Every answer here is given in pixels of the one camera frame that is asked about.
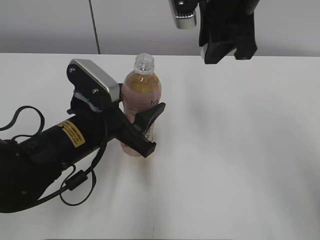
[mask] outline table surface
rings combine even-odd
[[[22,105],[41,110],[45,128],[68,118],[73,58],[91,59],[122,82],[135,56],[0,54],[0,126]],[[166,109],[152,156],[129,157],[111,141],[87,202],[70,207],[56,198],[1,214],[0,239],[320,239],[320,58],[226,57],[218,65],[154,58]],[[38,126],[26,110],[0,137]],[[75,203],[90,186],[64,196]]]

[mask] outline cable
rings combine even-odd
[[[0,127],[0,131],[5,131],[5,130],[8,130],[8,129],[12,128],[12,127],[15,125],[15,123],[16,123],[16,121],[17,121],[17,119],[18,119],[19,114],[20,114],[23,110],[25,110],[25,109],[33,109],[33,110],[35,110],[35,111],[39,114],[39,117],[40,117],[40,127],[39,127],[38,131],[37,131],[34,135],[24,135],[24,134],[22,134],[22,135],[17,135],[17,136],[14,136],[14,137],[11,139],[12,141],[15,141],[15,140],[16,140],[17,138],[19,138],[19,137],[34,137],[34,136],[40,134],[40,133],[43,131],[44,127],[45,127],[45,117],[43,116],[43,114],[42,114],[38,109],[36,109],[35,107],[26,105],[26,106],[19,107],[19,108],[15,111],[11,122],[9,122],[9,124],[6,125],[6,126],[4,126],[4,127]]]
[[[73,167],[73,171],[72,171],[72,172],[65,178],[65,180],[61,183],[61,187],[60,187],[60,188],[62,188],[63,185],[66,183],[66,181],[71,177],[71,175],[72,175],[73,173],[75,173],[75,171],[76,171],[76,166],[72,165],[72,167]],[[92,192],[94,191],[94,188],[95,188],[96,183],[97,183],[97,177],[96,177],[95,172],[92,170],[91,173],[92,173],[92,185],[91,185],[91,189],[90,189],[88,195],[87,195],[82,201],[80,201],[80,202],[78,202],[78,203],[69,203],[69,202],[67,202],[67,201],[63,198],[62,193],[61,193],[61,194],[59,194],[59,197],[60,197],[61,201],[62,201],[64,204],[66,204],[66,205],[68,205],[68,206],[74,207],[74,206],[79,206],[79,205],[83,204],[86,200],[88,200],[88,198],[90,197],[90,195],[91,195]]]
[[[79,206],[79,205],[83,204],[86,200],[88,200],[88,198],[91,196],[92,192],[95,189],[95,186],[97,184],[97,176],[95,174],[94,168],[97,166],[97,164],[100,162],[101,158],[103,157],[104,152],[105,152],[105,150],[107,148],[107,144],[108,144],[108,123],[107,123],[107,120],[105,118],[103,118],[103,123],[104,123],[104,140],[103,140],[103,142],[102,142],[97,154],[93,158],[90,167],[88,167],[88,169],[84,172],[85,175],[88,175],[89,173],[91,173],[91,175],[92,175],[91,189],[90,189],[88,195],[82,201],[80,201],[78,203],[69,203],[69,202],[67,202],[63,198],[62,193],[60,193],[59,197],[60,197],[61,201],[64,204],[68,205],[68,206],[75,207],[75,206]],[[76,166],[72,165],[72,167],[73,167],[73,171],[63,180],[63,182],[61,183],[60,189],[63,188],[63,185],[66,183],[66,181],[69,180],[71,178],[71,176],[75,173]]]
[[[42,132],[42,130],[44,129],[44,126],[45,126],[45,117],[43,116],[43,114],[38,110],[36,109],[35,107],[33,106],[22,106],[20,108],[17,109],[17,111],[14,113],[14,116],[13,116],[13,119],[11,120],[11,122],[4,126],[4,127],[0,127],[0,131],[4,131],[4,130],[8,130],[10,129],[17,121],[17,118],[20,114],[20,112],[24,109],[33,109],[35,110],[39,116],[40,116],[40,127],[39,127],[39,130],[34,134],[34,135],[17,135],[15,137],[13,137],[11,140],[15,140],[16,138],[19,138],[19,137],[34,137],[38,134],[40,134]],[[2,211],[2,213],[16,213],[16,212],[20,212],[20,211],[24,211],[24,210],[27,210],[27,209],[30,209],[30,208],[33,208],[33,207],[36,207],[40,204],[44,204],[45,202],[48,202],[49,200],[57,197],[57,196],[60,196],[60,199],[61,201],[68,205],[68,206],[78,206],[82,203],[84,203],[91,195],[91,193],[93,192],[95,186],[96,186],[96,183],[97,183],[97,177],[96,177],[96,174],[94,172],[94,168],[97,166],[97,164],[100,162],[101,158],[103,157],[104,155],[104,152],[107,148],[107,143],[108,143],[108,122],[107,122],[107,119],[104,117],[103,118],[103,123],[104,123],[104,140],[96,154],[96,156],[93,158],[92,162],[91,162],[91,165],[88,167],[88,169],[84,172],[86,175],[88,175],[89,173],[92,174],[92,185],[91,185],[91,189],[90,189],[90,192],[89,194],[85,197],[84,200],[82,200],[81,202],[79,203],[76,203],[76,204],[71,204],[71,203],[68,203],[66,202],[63,197],[62,197],[62,193],[64,193],[66,190],[68,190],[68,187],[67,186],[63,186],[66,181],[68,179],[71,178],[71,176],[75,173],[76,171],[76,166],[75,165],[72,165],[73,167],[73,170],[72,172],[65,178],[65,180],[62,182],[61,186],[60,186],[60,189],[51,193],[50,195],[46,196],[46,197],[43,197],[41,198],[40,200],[37,200],[35,203],[33,204],[30,204],[28,206],[25,206],[25,207],[21,207],[21,208],[16,208],[16,209],[13,209],[13,210],[7,210],[7,211]]]

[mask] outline wall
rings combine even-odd
[[[176,29],[168,0],[92,0],[92,7],[102,54],[199,54],[199,24]],[[261,0],[256,54],[320,56],[319,8],[315,0]],[[88,0],[2,1],[0,52],[96,54]]]

